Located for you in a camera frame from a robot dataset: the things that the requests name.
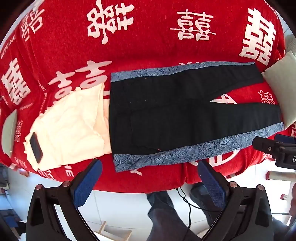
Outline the black pants with blue trim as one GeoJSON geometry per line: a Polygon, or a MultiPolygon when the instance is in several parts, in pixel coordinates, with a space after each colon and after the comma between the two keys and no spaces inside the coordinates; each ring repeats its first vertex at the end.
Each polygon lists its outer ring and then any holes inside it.
{"type": "Polygon", "coordinates": [[[276,104],[216,101],[230,91],[262,83],[252,62],[112,73],[109,131],[116,171],[199,161],[282,131],[276,104]]]}

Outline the black smartphone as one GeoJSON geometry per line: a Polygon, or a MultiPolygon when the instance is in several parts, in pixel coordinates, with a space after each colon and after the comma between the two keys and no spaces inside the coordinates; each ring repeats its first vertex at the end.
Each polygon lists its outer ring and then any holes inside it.
{"type": "Polygon", "coordinates": [[[30,138],[30,145],[31,145],[33,154],[35,156],[36,162],[39,164],[41,162],[42,157],[43,157],[43,152],[40,147],[36,133],[32,134],[32,136],[30,138]]]}

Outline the beige pillow right side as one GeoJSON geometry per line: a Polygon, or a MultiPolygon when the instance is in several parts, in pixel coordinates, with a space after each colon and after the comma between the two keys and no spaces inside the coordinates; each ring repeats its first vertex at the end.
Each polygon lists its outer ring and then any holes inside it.
{"type": "Polygon", "coordinates": [[[262,72],[280,105],[285,129],[295,122],[295,55],[289,51],[262,72]]]}

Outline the cream folded cloth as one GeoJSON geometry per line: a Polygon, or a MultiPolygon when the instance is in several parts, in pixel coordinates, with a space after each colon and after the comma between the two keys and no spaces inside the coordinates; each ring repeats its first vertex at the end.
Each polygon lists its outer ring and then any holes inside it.
{"type": "Polygon", "coordinates": [[[109,100],[103,97],[103,92],[103,83],[88,89],[77,87],[35,119],[23,144],[27,161],[35,171],[111,153],[109,100]],[[30,145],[33,133],[43,152],[39,164],[30,145]]]}

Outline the wooden furniture frame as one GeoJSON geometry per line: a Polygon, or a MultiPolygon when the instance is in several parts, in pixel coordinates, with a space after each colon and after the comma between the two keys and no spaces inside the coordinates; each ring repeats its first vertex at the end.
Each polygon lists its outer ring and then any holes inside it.
{"type": "Polygon", "coordinates": [[[99,230],[95,230],[94,234],[100,240],[130,240],[132,230],[120,230],[107,226],[107,222],[103,221],[99,230]]]}

